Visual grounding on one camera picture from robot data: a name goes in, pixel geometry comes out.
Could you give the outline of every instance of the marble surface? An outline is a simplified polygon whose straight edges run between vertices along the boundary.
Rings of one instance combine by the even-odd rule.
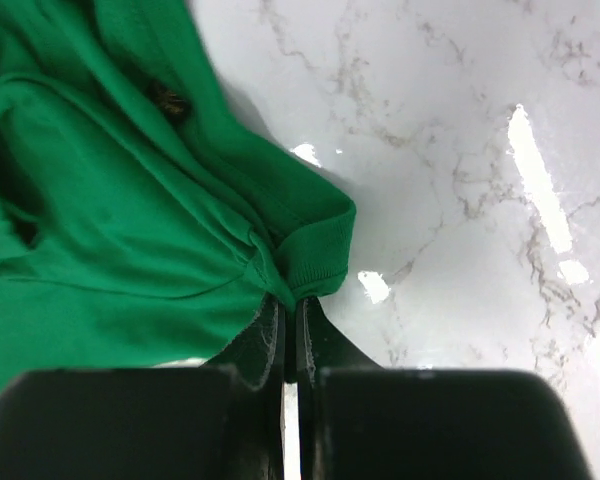
[[[334,323],[537,372],[600,479],[600,0],[478,3],[191,0],[238,116],[358,204]]]

